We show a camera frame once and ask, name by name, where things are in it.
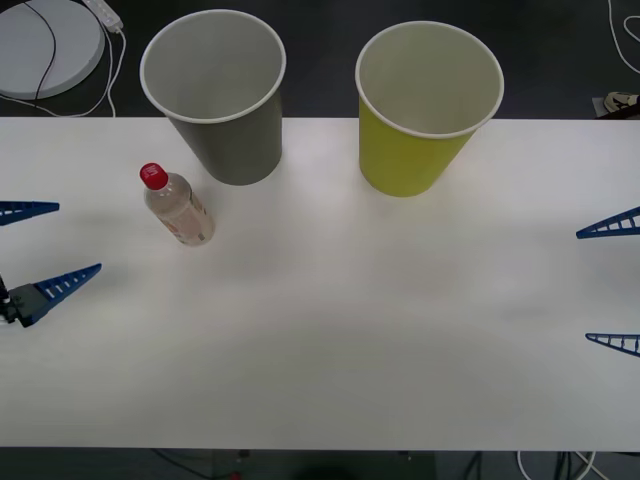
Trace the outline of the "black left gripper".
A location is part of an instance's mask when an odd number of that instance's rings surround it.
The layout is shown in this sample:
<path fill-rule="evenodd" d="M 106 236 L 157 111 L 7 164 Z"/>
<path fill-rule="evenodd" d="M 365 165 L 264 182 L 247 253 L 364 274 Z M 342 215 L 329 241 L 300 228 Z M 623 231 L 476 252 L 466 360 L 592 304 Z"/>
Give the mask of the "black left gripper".
<path fill-rule="evenodd" d="M 1 201 L 0 225 L 6 226 L 58 211 L 57 202 Z M 27 328 L 38 323 L 50 310 L 78 291 L 102 269 L 97 263 L 66 274 L 7 290 L 0 277 L 0 318 L 3 324 L 19 322 Z"/>

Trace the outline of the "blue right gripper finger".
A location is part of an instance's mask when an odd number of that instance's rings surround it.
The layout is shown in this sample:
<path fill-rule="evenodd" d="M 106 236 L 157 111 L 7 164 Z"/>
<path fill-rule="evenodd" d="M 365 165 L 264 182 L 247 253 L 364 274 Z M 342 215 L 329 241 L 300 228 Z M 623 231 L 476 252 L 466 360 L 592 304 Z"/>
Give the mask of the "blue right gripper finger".
<path fill-rule="evenodd" d="M 640 207 L 600 220 L 576 232 L 577 239 L 634 236 L 640 234 Z"/>
<path fill-rule="evenodd" d="M 625 353 L 634 357 L 640 356 L 639 334 L 606 334 L 586 333 L 585 338 L 595 344 Z"/>

